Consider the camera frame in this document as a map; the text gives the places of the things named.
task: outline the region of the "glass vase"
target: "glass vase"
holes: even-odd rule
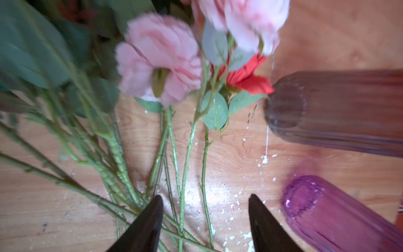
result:
[[[291,229],[317,251],[403,251],[402,231],[320,177],[294,179],[282,207]]]
[[[265,117],[280,138],[403,157],[403,70],[296,72],[273,87]]]

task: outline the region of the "purple vase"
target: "purple vase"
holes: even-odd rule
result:
[[[403,251],[402,231],[320,177],[294,179],[282,205],[291,229],[317,251]]]

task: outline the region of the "wood grain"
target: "wood grain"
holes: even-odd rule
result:
[[[291,0],[274,64],[273,58],[268,59],[257,73],[275,81],[298,70],[402,68],[402,10],[401,0]],[[179,167],[183,167],[194,101],[192,96],[180,104],[174,117]],[[395,220],[403,189],[403,159],[291,144],[270,133],[269,162],[262,164],[267,126],[257,104],[231,116],[227,131],[209,150],[206,189],[217,249],[224,251],[227,242],[230,251],[248,250],[251,238],[242,235],[250,232],[247,200],[252,193],[266,200],[268,209],[283,222],[279,199],[294,174],[320,175],[388,221]],[[116,113],[133,182],[143,188],[158,148],[159,115],[146,113],[128,96],[121,96]],[[21,134],[58,161],[60,144],[44,128],[22,120]],[[0,151],[39,165],[2,135],[0,143]],[[199,123],[187,178],[185,218],[190,232],[208,243],[198,186],[203,147],[204,126]],[[106,196],[91,167],[71,160],[59,165],[92,192]],[[102,252],[114,242],[114,220],[84,197],[14,167],[0,167],[1,251]],[[167,204],[164,183],[159,193]],[[313,251],[291,235],[303,249]]]

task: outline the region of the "red flower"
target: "red flower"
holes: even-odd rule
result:
[[[95,16],[95,13],[91,10],[82,10],[79,0],[67,0],[66,6],[60,3],[58,8],[62,17],[73,23],[88,25],[89,21]]]
[[[240,69],[230,72],[227,77],[227,84],[231,87],[243,89],[250,94],[271,94],[274,89],[270,86],[270,80],[254,75],[255,69],[260,66],[266,57],[255,54],[245,66]],[[220,69],[219,75],[225,70],[225,67]]]

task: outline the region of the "pink carnation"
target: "pink carnation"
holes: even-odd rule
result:
[[[169,106],[199,89],[202,64],[190,27],[173,17],[144,14],[128,22],[125,42],[116,47],[123,93]],[[152,92],[155,69],[170,69],[160,98]]]
[[[263,54],[277,47],[277,31],[288,17],[290,0],[199,0],[200,9],[217,30],[229,30],[237,45],[258,52],[259,36]]]

